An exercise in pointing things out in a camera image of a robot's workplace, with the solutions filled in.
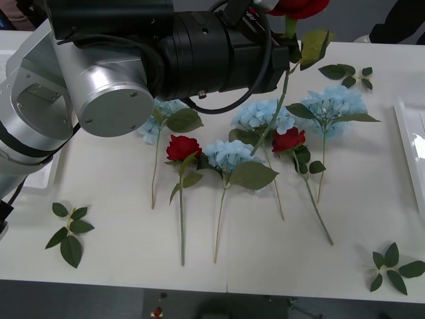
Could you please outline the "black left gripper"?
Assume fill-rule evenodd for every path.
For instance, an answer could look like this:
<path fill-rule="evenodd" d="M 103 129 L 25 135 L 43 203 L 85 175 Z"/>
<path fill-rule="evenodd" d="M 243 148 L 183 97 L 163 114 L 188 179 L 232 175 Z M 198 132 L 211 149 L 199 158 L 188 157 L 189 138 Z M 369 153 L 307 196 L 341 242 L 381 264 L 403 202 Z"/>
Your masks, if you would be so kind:
<path fill-rule="evenodd" d="M 235 29 L 228 29 L 230 62 L 227 90 L 248 88 L 255 81 L 265 53 L 264 23 L 257 13 L 246 13 Z M 275 90 L 290 62 L 297 64 L 301 50 L 296 35 L 272 33 L 272 51 L 266 73 L 255 94 Z"/>

